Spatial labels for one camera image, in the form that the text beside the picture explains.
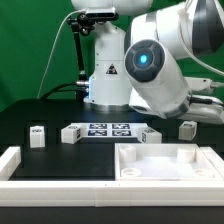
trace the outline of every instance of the small white block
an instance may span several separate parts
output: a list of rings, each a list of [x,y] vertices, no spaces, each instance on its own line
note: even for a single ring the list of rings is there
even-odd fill
[[[142,143],[161,143],[162,134],[151,127],[138,128],[138,141]]]
[[[179,139],[191,141],[197,132],[197,123],[194,121],[184,121],[179,127]]]
[[[71,123],[61,130],[61,142],[74,144],[85,134],[86,126],[81,123]]]
[[[45,133],[43,126],[30,127],[30,148],[45,147]]]

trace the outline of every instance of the green background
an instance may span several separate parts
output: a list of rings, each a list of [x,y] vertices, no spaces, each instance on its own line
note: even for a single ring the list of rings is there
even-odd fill
[[[149,11],[182,2],[154,0]],[[0,111],[20,99],[37,98],[57,30],[68,13],[74,11],[70,0],[1,0],[0,1]],[[127,30],[131,17],[115,22]],[[81,38],[85,68],[94,71],[93,34]],[[215,55],[203,57],[206,63],[224,71],[224,46]],[[191,59],[178,62],[186,76],[224,78],[212,74]],[[73,34],[65,25],[58,40],[42,94],[51,88],[78,78]],[[224,89],[215,92],[224,101]],[[52,98],[74,98],[74,93],[55,94]]]

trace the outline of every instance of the white box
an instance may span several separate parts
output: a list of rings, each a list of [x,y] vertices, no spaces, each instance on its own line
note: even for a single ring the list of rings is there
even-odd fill
[[[74,144],[85,134],[86,126],[81,123],[71,123],[61,130],[61,142]]]
[[[45,147],[45,134],[43,126],[30,127],[30,148]]]
[[[194,121],[184,121],[179,127],[179,139],[191,141],[197,132],[197,123]]]
[[[138,141],[142,143],[161,143],[162,134],[151,127],[137,129]]]
[[[136,149],[133,162],[122,158],[128,145]],[[222,181],[216,167],[195,144],[115,144],[116,181]]]

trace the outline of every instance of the black tabletop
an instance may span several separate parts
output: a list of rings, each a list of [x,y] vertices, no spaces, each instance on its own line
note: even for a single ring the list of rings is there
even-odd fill
[[[195,143],[224,152],[223,125],[198,123],[197,135],[178,139],[181,120],[163,120],[135,111],[103,113],[74,100],[22,100],[0,113],[0,153],[19,145],[22,163],[11,180],[114,180],[114,144],[136,138],[83,138],[62,144],[61,129],[71,123],[147,123],[163,143]],[[31,149],[29,129],[43,125],[46,147]],[[223,207],[0,208],[7,223],[223,223]]]

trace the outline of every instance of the white tray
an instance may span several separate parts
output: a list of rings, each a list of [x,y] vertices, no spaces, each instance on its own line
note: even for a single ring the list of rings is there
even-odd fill
[[[212,148],[188,145],[195,149],[195,156],[185,164],[177,161],[181,145],[132,144],[142,174],[124,178],[120,167],[134,165],[120,161],[119,150],[124,145],[115,145],[115,181],[7,181],[21,161],[20,148],[9,148],[0,162],[4,179],[0,181],[0,206],[224,206],[224,161]],[[190,176],[195,169],[213,176]]]
[[[178,155],[183,152],[178,150],[184,149],[193,150],[194,157],[190,162],[183,160],[183,154],[182,157]],[[223,180],[217,169],[195,144],[116,144],[115,166],[116,180],[119,181]]]

